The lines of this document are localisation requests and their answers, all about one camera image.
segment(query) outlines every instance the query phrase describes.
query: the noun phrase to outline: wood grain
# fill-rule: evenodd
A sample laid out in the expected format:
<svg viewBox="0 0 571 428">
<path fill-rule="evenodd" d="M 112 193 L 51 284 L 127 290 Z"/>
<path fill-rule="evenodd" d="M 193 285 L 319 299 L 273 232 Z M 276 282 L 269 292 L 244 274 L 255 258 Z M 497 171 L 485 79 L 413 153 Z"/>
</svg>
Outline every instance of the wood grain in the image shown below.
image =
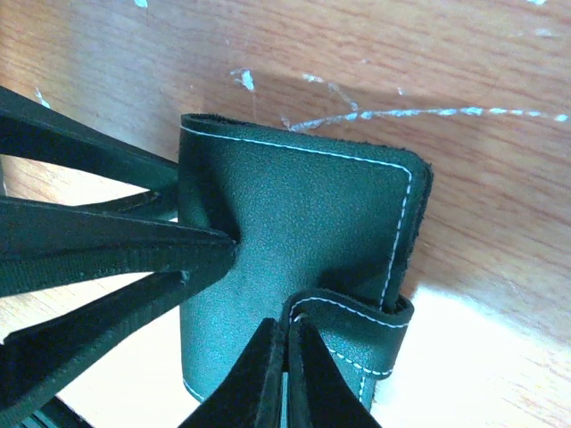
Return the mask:
<svg viewBox="0 0 571 428">
<path fill-rule="evenodd" d="M 181 113 L 275 127 L 350 113 L 327 83 L 360 111 L 486 109 L 310 131 L 406 147 L 434 167 L 404 287 L 417 312 L 373 414 L 392 427 L 571 425 L 569 2 L 0 0 L 0 22 L 1 85 L 32 99 L 37 88 L 52 109 L 172 160 Z M 137 190 L 14 158 L 4 173 L 10 195 L 42 201 Z M 0 300 L 0 335 L 127 281 Z M 195 406 L 177 346 L 171 314 L 62 396 L 97 427 L 176 426 Z"/>
</svg>

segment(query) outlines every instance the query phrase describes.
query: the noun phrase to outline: leather strap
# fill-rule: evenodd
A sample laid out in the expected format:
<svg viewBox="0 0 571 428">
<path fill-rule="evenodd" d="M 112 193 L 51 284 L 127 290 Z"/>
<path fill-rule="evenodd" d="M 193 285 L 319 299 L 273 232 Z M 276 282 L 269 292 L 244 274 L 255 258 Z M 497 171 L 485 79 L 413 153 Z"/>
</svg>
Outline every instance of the leather strap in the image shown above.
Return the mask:
<svg viewBox="0 0 571 428">
<path fill-rule="evenodd" d="M 386 314 L 326 289 L 298 292 L 286 306 L 287 323 L 306 315 L 334 358 L 376 380 L 385 379 L 393 371 L 413 312 L 412 304 L 403 297 L 397 301 L 394 313 Z"/>
</svg>

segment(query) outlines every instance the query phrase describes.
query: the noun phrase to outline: white paint speck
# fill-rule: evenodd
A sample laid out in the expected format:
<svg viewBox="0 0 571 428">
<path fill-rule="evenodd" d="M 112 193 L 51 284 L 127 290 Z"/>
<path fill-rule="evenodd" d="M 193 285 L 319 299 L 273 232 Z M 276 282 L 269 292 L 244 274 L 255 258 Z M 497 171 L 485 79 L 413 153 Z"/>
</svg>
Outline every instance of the white paint speck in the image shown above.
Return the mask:
<svg viewBox="0 0 571 428">
<path fill-rule="evenodd" d="M 39 92 L 39 89 L 37 87 L 36 87 L 36 97 L 44 107 L 47 107 L 48 109 L 52 108 L 52 107 L 50 107 L 49 102 L 44 99 L 44 97 L 42 96 L 42 93 Z"/>
<path fill-rule="evenodd" d="M 538 37 L 554 37 L 550 29 L 537 29 L 535 35 Z"/>
<path fill-rule="evenodd" d="M 240 75 L 240 78 L 235 78 L 235 81 L 241 84 L 243 87 L 248 89 L 250 92 L 254 92 L 256 87 L 253 84 L 252 71 L 248 69 L 236 69 L 230 72 L 232 76 L 236 74 Z"/>
<path fill-rule="evenodd" d="M 318 76 L 313 76 L 312 74 L 304 74 L 303 79 L 307 80 L 308 82 L 323 83 L 323 78 L 320 78 Z"/>
</svg>

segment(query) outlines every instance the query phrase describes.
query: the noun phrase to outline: leather wallet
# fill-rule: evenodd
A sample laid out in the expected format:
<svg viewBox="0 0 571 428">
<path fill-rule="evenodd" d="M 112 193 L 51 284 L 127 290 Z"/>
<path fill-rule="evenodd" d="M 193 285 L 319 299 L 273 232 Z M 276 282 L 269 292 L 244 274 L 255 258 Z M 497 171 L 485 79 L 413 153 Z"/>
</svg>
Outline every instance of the leather wallet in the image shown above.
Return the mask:
<svg viewBox="0 0 571 428">
<path fill-rule="evenodd" d="M 178 173 L 178 221 L 238 242 L 229 273 L 181 306 L 189 392 L 210 396 L 260 321 L 289 302 L 370 408 L 413 312 L 399 289 L 430 167 L 402 149 L 185 115 Z"/>
</svg>

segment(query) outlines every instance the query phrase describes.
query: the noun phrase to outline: wooden surface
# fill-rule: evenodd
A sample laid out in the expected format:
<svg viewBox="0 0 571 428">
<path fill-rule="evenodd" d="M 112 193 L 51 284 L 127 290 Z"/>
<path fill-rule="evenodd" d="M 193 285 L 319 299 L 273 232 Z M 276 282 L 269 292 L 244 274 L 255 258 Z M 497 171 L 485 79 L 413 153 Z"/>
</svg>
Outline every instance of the wooden surface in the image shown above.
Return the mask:
<svg viewBox="0 0 571 428">
<path fill-rule="evenodd" d="M 179 115 L 200 111 L 419 153 L 435 181 L 403 289 L 417 311 L 373 414 L 571 426 L 571 4 L 148 1 L 0 0 L 0 84 L 172 160 Z M 377 113 L 336 117 L 355 108 Z M 10 195 L 42 201 L 136 191 L 4 171 Z M 129 280 L 0 300 L 0 336 Z M 61 396 L 97 428 L 176 426 L 196 405 L 179 352 L 173 311 Z"/>
</svg>

